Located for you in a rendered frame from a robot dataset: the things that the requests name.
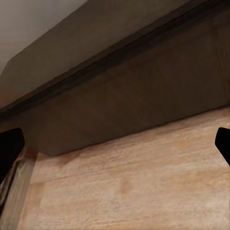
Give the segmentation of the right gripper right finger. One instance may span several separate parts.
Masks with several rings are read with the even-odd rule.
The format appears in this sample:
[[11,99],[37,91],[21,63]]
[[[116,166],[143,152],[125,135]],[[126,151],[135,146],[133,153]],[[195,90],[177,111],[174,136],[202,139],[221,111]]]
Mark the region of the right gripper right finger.
[[230,165],[230,129],[220,127],[214,143]]

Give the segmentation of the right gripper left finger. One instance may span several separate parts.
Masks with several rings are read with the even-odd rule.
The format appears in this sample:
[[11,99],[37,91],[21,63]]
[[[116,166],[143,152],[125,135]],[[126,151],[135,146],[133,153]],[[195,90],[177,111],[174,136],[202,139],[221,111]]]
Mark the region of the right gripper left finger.
[[0,133],[0,185],[25,146],[21,128]]

